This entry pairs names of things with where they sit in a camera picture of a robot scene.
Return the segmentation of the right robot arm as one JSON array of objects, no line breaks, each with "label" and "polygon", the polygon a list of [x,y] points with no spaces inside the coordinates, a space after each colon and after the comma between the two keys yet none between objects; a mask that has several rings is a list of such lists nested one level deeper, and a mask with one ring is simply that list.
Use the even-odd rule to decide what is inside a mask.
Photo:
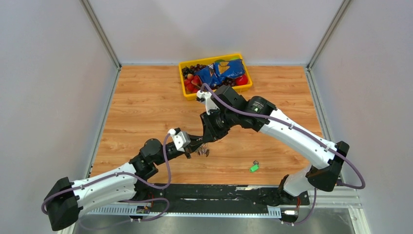
[{"label": "right robot arm", "polygon": [[280,201],[291,203],[314,188],[325,192],[334,189],[349,150],[347,143],[320,138],[265,98],[253,96],[246,100],[230,86],[222,86],[214,93],[200,90],[196,95],[197,101],[206,107],[201,115],[205,142],[222,139],[231,127],[240,125],[283,142],[309,161],[309,166],[282,179],[278,190]]}]

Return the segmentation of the large metal keyring with keys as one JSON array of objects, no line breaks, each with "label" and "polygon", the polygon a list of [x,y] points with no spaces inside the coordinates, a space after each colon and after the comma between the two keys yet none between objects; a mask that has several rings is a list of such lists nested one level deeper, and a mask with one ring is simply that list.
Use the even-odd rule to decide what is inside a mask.
[{"label": "large metal keyring with keys", "polygon": [[194,143],[194,152],[199,156],[208,157],[210,153],[208,142],[205,141],[202,137],[196,138]]}]

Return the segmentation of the green tagged key bunch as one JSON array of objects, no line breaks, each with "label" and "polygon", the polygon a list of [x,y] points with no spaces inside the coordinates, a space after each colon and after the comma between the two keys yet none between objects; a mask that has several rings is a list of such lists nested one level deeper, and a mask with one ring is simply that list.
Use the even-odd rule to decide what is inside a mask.
[{"label": "green tagged key bunch", "polygon": [[259,162],[256,161],[256,160],[254,160],[254,161],[253,161],[253,165],[249,168],[249,171],[250,171],[251,173],[254,173],[254,172],[256,172],[259,168],[260,168]]}]

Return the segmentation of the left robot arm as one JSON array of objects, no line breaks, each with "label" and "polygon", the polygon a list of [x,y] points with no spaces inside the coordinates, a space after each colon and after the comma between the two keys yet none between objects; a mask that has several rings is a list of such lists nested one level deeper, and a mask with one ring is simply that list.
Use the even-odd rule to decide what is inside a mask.
[{"label": "left robot arm", "polygon": [[48,216],[51,229],[60,231],[96,208],[132,198],[145,201],[148,179],[158,172],[157,166],[181,155],[190,158],[203,143],[201,136],[184,132],[172,136],[172,142],[151,138],[134,158],[111,171],[75,181],[59,179],[46,195],[42,212]]}]

